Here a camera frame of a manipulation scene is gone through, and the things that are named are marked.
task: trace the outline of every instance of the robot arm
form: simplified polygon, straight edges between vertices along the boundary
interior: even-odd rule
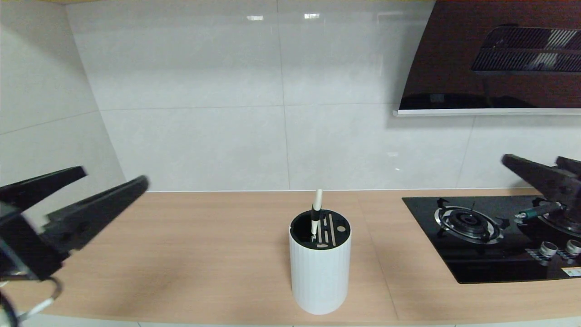
[[[53,281],[55,294],[38,308],[51,303],[60,294],[62,285],[52,275],[62,267],[70,251],[86,246],[149,186],[147,177],[140,176],[51,212],[47,215],[49,222],[44,232],[37,234],[24,218],[23,211],[86,175],[85,170],[77,166],[0,187],[0,282],[15,279]],[[16,317],[8,299],[2,295],[1,300],[12,326],[18,326],[19,321],[30,316]]]

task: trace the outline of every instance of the tile grout line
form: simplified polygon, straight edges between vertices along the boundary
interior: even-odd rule
[[[367,233],[369,234],[369,238],[371,239],[371,245],[373,246],[375,258],[377,259],[377,263],[379,264],[379,268],[381,269],[381,274],[383,275],[383,281],[385,282],[385,287],[388,288],[389,299],[392,302],[393,312],[395,312],[396,319],[397,319],[397,321],[399,321],[400,318],[399,318],[399,314],[397,313],[396,303],[395,303],[395,301],[393,301],[392,291],[389,289],[388,279],[385,275],[385,271],[383,270],[383,265],[381,264],[381,261],[379,260],[379,254],[377,253],[377,247],[375,246],[375,242],[373,241],[373,235],[371,234],[371,230],[369,229],[369,225],[367,224],[367,218],[365,217],[365,211],[363,210],[363,207],[361,206],[361,202],[359,201],[359,195],[356,195],[356,199],[357,199],[357,205],[359,206],[359,210],[361,210],[361,216],[363,216],[363,221],[365,222],[365,227],[367,228]]]
[[[123,170],[123,167],[121,167],[121,160],[119,160],[119,153],[117,153],[117,148],[115,147],[115,145],[113,144],[113,141],[111,140],[111,135],[109,134],[109,129],[107,128],[107,124],[105,123],[105,119],[103,118],[103,113],[99,110],[99,117],[101,118],[101,122],[103,123],[103,127],[105,128],[105,133],[107,134],[107,140],[109,140],[109,144],[111,144],[111,147],[113,148],[113,153],[115,153],[115,159],[117,159],[117,164],[119,165],[119,169],[121,170],[121,174],[123,175],[123,179],[125,180],[125,182],[128,181],[127,176],[125,175],[125,171]]]
[[[72,116],[62,117],[62,118],[59,118],[59,119],[49,120],[47,122],[42,122],[42,123],[38,123],[38,124],[26,126],[26,127],[21,127],[19,129],[15,129],[15,130],[10,130],[10,131],[4,132],[4,133],[0,133],[0,135],[10,134],[10,133],[14,133],[16,131],[21,131],[21,130],[24,130],[24,129],[28,129],[28,128],[31,128],[31,127],[37,127],[37,126],[44,125],[44,124],[55,123],[55,122],[58,122],[58,121],[61,121],[61,120],[69,119],[69,118],[76,118],[76,117],[79,117],[79,116],[82,116],[82,115],[86,115],[88,113],[94,113],[94,112],[99,112],[99,111],[98,110],[94,110],[94,111],[89,111],[89,112],[78,113],[78,114],[72,115]]]
[[[282,88],[282,113],[284,115],[285,122],[285,149],[286,149],[286,177],[288,181],[289,190],[291,189],[291,165],[289,163],[289,137],[286,131],[286,102],[285,102],[285,78],[282,72],[282,41],[281,41],[281,21],[278,11],[278,0],[277,0],[277,33],[278,33],[278,56],[281,61],[281,88]]]
[[[286,104],[283,90],[283,103],[272,105],[241,105],[241,106],[170,106],[155,108],[119,108],[119,109],[99,109],[100,111],[129,111],[129,110],[176,110],[176,109],[236,109],[236,108],[268,108],[274,106],[338,106],[338,105],[399,105],[399,102],[342,102],[342,103],[317,103],[317,104]]]
[[[289,163],[289,138],[286,132],[286,108],[282,107],[282,114],[284,116],[285,123],[285,148],[286,148],[286,176],[288,178],[289,191],[291,190],[291,165]]]
[[[466,142],[466,148],[464,149],[464,155],[462,156],[462,164],[460,165],[460,171],[458,172],[458,177],[456,178],[455,189],[458,188],[460,184],[460,176],[462,176],[462,170],[464,169],[464,162],[466,161],[466,154],[468,153],[468,147],[470,146],[470,139],[472,138],[472,132],[474,131],[474,125],[476,124],[476,116],[472,120],[472,127],[470,127],[470,134],[468,135],[468,141]]]

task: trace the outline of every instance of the cable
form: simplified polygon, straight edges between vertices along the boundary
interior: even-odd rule
[[[47,278],[47,280],[50,280],[53,284],[55,284],[55,290],[52,292],[51,297],[40,302],[39,304],[34,306],[32,309],[30,309],[27,312],[18,316],[18,320],[20,322],[23,322],[23,321],[29,319],[30,317],[32,317],[33,315],[46,309],[49,305],[51,305],[55,302],[55,300],[60,296],[61,293],[63,293],[63,284],[57,278],[49,277],[49,278]]]
[[[2,304],[2,309],[6,313],[6,316],[8,317],[10,327],[18,327],[19,319],[18,316],[16,316],[16,310],[14,310],[14,307],[12,306],[8,298],[6,298],[4,294],[2,294],[2,292],[0,292],[0,304]]]
[[[26,275],[13,275],[10,277],[5,278],[4,280],[30,280]],[[59,279],[55,277],[49,277],[47,280],[50,280],[53,284],[55,284],[55,290],[52,292],[50,298],[40,302],[39,304],[35,305],[32,309],[26,311],[25,313],[17,316],[16,310],[8,301],[8,299],[0,293],[2,296],[2,308],[6,311],[6,315],[8,316],[10,327],[19,327],[19,322],[23,322],[27,319],[30,319],[33,315],[41,312],[42,310],[46,309],[49,305],[53,304],[55,300],[63,293],[63,285]]]

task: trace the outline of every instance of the wall tile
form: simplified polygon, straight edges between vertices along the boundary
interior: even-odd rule
[[[456,327],[579,327],[581,317],[537,321],[506,322],[501,324],[456,325]]]
[[[99,112],[0,135],[0,165],[0,186],[72,166],[87,171],[26,212],[37,226],[44,215],[125,182]]]
[[[399,103],[433,4],[279,0],[285,104]]]
[[[36,315],[26,320],[22,327],[139,327],[137,322],[112,321],[100,319],[84,319],[61,317],[56,315]]]
[[[581,159],[581,116],[479,116],[458,187],[527,186],[502,165],[507,153],[545,165],[557,156]]]
[[[392,110],[287,106],[291,189],[454,187],[474,118],[397,118]]]
[[[156,324],[151,322],[140,322],[141,327],[250,327],[244,325],[184,325],[184,324]],[[262,327],[292,327],[292,326],[268,326]]]
[[[98,110],[63,6],[2,4],[0,134]]]
[[[282,105],[276,0],[98,1],[67,10],[101,110]]]
[[[128,178],[151,190],[287,190],[282,107],[104,111]]]

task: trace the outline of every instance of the stove knob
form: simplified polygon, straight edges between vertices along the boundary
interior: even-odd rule
[[[545,242],[541,243],[539,253],[544,255],[547,258],[550,258],[553,255],[555,255],[555,253],[557,253],[558,249],[559,248],[555,244],[545,241]]]
[[[568,240],[566,251],[571,255],[581,254],[581,242],[576,240]]]

